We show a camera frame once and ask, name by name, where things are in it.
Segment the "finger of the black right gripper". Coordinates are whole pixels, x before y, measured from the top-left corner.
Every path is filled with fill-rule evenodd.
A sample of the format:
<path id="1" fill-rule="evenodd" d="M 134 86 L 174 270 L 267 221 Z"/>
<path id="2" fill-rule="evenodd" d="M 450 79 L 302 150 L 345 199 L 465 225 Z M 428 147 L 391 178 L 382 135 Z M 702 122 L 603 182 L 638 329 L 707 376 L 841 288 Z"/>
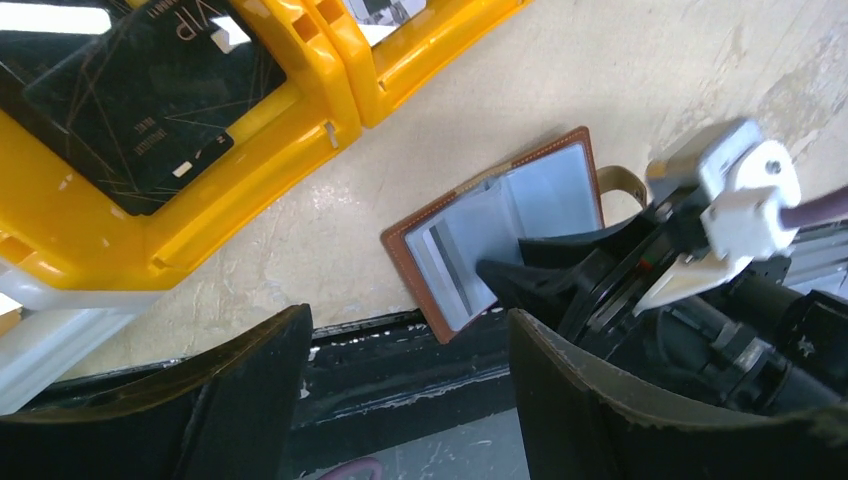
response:
<path id="1" fill-rule="evenodd" d="M 602 279 L 616 270 L 626 273 L 663 267 L 663 250 L 652 251 L 658 224 L 636 215 L 613 226 L 586 233 L 519 241 L 523 264 L 518 279 L 548 279 L 576 271 L 598 273 Z"/>
<path id="2" fill-rule="evenodd" d="M 586 261 L 565 269 L 548 269 L 481 260 L 476 273 L 504 309 L 524 310 L 556 332 L 567 332 L 597 286 L 597 273 Z"/>

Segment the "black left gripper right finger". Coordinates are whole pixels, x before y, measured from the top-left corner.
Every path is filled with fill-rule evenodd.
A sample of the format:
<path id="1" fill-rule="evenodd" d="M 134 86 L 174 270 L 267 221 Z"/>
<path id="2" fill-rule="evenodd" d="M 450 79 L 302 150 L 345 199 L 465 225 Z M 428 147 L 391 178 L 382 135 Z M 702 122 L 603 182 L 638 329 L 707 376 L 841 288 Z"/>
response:
<path id="1" fill-rule="evenodd" d="M 843 479 L 847 409 L 763 417 L 648 383 L 529 313 L 508 312 L 509 367 L 534 479 Z"/>

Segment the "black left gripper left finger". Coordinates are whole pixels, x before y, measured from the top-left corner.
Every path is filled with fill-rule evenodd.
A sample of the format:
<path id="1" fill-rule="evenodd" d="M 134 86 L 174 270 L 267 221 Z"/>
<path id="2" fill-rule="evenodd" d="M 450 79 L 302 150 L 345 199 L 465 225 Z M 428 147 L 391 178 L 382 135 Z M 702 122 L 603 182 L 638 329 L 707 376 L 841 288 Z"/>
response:
<path id="1" fill-rule="evenodd" d="M 276 479 L 313 330 L 288 307 L 133 382 L 1 419 L 5 479 Z"/>

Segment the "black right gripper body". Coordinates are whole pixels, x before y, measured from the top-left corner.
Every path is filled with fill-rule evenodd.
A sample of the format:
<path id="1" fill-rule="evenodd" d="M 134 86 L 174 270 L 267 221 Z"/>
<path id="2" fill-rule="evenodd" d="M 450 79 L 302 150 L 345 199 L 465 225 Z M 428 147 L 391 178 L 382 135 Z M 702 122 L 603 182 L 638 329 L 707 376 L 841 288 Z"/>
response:
<path id="1" fill-rule="evenodd" d="M 650 249 L 663 267 L 614 271 L 580 300 L 567 332 L 581 349 L 675 393 L 724 408 L 776 415 L 847 398 L 847 303 L 783 284 L 786 258 L 763 271 L 662 307 L 635 312 L 637 300 L 695 241 L 668 207 L 642 214 L 658 224 Z"/>

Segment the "brown leather card holder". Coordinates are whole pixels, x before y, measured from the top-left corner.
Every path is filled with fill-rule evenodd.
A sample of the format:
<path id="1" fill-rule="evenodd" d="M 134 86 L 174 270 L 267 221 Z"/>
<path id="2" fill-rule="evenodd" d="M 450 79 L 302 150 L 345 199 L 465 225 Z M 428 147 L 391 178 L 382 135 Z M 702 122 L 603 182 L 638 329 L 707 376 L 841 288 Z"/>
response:
<path id="1" fill-rule="evenodd" d="M 481 280 L 493 304 L 459 330 L 450 328 L 422 258 L 426 227 L 446 221 L 476 274 L 481 260 L 521 263 L 521 238 L 602 229 L 601 196 L 610 191 L 624 192 L 640 206 L 648 203 L 647 188 L 633 172 L 619 165 L 596 167 L 589 130 L 580 126 L 449 190 L 385 230 L 381 243 L 437 341 L 447 344 L 496 298 Z"/>

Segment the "silver striped card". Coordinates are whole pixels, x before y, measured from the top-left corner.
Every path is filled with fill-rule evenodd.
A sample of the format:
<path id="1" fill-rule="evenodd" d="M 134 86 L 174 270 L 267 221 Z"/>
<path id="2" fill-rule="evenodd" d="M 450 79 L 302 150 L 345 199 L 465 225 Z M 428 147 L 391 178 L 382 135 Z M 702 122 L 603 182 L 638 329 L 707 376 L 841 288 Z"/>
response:
<path id="1" fill-rule="evenodd" d="M 494 296 L 472 271 L 446 221 L 425 228 L 422 258 L 438 306 L 453 330 L 459 330 L 494 302 Z"/>

